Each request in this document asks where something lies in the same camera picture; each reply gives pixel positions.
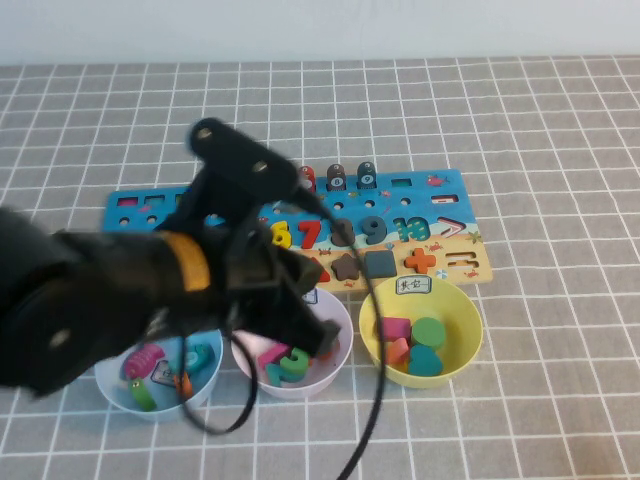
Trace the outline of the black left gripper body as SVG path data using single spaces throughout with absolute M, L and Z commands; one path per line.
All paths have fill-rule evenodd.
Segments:
M 276 290 L 272 235 L 265 226 L 214 226 L 220 255 L 217 321 L 257 321 Z

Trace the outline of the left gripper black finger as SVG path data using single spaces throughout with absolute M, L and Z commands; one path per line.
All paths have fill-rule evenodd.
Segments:
M 304 296 L 319 283 L 324 268 L 316 261 L 282 247 L 275 248 L 277 264 L 299 296 Z
M 301 297 L 279 294 L 242 304 L 237 329 L 317 356 L 330 350 L 341 327 L 318 318 Z

